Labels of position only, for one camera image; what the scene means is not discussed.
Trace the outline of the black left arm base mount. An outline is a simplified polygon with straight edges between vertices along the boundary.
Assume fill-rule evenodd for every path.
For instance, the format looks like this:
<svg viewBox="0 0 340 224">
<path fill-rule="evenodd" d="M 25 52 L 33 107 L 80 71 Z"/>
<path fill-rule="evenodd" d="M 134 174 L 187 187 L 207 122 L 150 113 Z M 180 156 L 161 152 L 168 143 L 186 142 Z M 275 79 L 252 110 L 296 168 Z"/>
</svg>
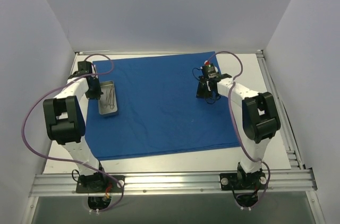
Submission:
<svg viewBox="0 0 340 224">
<path fill-rule="evenodd" d="M 117 182 L 113 181 L 113 177 L 117 181 L 121 181 L 121 184 L 125 182 L 125 176 L 122 175 L 112 176 L 111 178 L 101 173 L 95 173 L 88 176 L 81 175 L 78 177 L 75 191 L 79 194 L 121 192 L 121 188 L 118 186 Z"/>
</svg>

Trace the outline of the blue surgical cloth wrap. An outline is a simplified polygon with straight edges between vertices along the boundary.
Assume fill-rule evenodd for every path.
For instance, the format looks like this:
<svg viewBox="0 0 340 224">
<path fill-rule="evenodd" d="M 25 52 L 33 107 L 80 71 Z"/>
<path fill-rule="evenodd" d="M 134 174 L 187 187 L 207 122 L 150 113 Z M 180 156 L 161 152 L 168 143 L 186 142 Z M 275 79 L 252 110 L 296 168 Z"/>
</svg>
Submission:
<svg viewBox="0 0 340 224">
<path fill-rule="evenodd" d="M 238 147 L 226 98 L 196 97 L 197 68 L 212 52 L 96 61 L 100 81 L 113 81 L 118 113 L 88 103 L 86 142 L 99 160 Z"/>
</svg>

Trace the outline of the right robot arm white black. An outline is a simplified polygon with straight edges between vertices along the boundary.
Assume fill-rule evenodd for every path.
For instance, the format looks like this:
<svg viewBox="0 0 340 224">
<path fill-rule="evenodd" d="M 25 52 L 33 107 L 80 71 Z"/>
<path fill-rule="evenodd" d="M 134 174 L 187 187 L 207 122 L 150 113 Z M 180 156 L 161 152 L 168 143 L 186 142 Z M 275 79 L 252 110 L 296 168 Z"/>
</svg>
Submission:
<svg viewBox="0 0 340 224">
<path fill-rule="evenodd" d="M 265 152 L 270 140 L 281 128 L 274 97 L 269 92 L 251 90 L 235 82 L 229 74 L 206 62 L 198 68 L 197 98 L 213 104 L 221 97 L 228 100 L 232 124 L 244 153 L 238 164 L 236 182 L 248 188 L 255 182 L 255 174 L 262 171 Z"/>
</svg>

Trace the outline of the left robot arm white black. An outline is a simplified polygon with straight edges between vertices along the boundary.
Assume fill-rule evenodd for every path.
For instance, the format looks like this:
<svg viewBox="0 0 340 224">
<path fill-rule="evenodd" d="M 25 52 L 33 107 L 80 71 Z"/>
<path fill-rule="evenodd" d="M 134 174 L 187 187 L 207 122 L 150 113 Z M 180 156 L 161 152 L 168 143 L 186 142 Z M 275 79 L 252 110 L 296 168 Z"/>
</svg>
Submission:
<svg viewBox="0 0 340 224">
<path fill-rule="evenodd" d="M 78 183 L 86 184 L 95 192 L 106 188 L 107 178 L 102 174 L 100 161 L 92 154 L 86 140 L 86 123 L 80 108 L 82 97 L 99 100 L 103 94 L 99 78 L 93 76 L 89 61 L 78 62 L 78 70 L 55 97 L 43 102 L 47 135 L 61 145 L 78 167 Z"/>
</svg>

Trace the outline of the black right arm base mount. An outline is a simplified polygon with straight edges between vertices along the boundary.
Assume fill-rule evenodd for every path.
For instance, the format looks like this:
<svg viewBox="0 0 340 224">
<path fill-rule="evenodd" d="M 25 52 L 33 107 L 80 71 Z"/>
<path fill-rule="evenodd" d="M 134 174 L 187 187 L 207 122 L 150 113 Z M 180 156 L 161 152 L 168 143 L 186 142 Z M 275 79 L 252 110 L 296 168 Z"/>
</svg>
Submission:
<svg viewBox="0 0 340 224">
<path fill-rule="evenodd" d="M 238 176 L 237 173 L 221 173 L 219 174 L 219 180 L 222 191 L 255 191 L 257 189 L 264 189 L 267 182 L 264 173 L 250 174 L 246 179 Z"/>
</svg>

